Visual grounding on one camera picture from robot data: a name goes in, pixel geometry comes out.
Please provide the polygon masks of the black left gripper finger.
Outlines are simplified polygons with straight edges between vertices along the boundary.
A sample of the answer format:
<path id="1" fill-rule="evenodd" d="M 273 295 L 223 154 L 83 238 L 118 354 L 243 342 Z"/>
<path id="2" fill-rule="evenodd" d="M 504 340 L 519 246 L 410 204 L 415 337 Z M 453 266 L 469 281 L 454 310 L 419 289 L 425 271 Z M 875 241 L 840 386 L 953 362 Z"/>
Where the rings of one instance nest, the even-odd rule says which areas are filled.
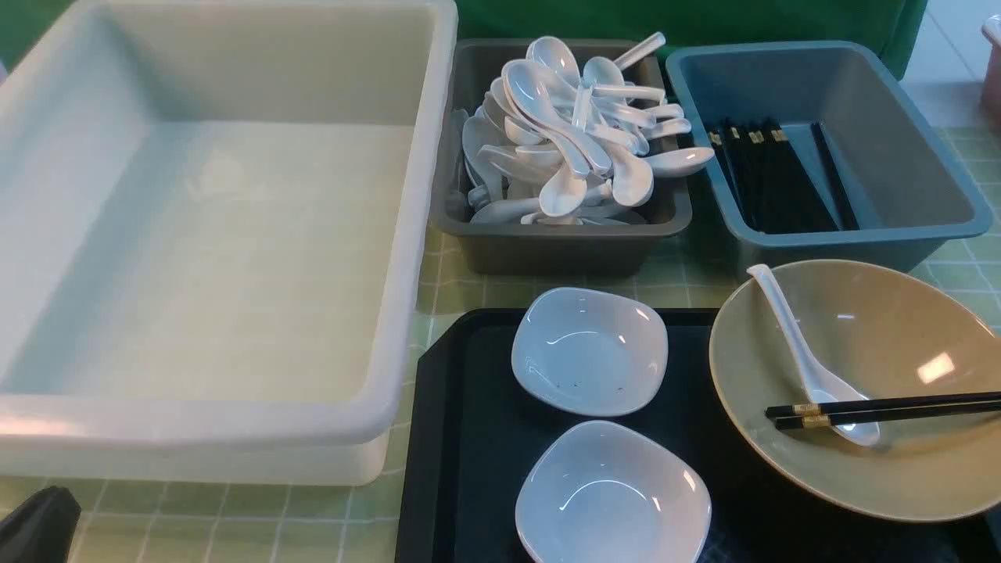
<path id="1" fill-rule="evenodd" d="M 70 489 L 40 489 L 2 519 L 1 561 L 68 562 L 80 515 Z"/>

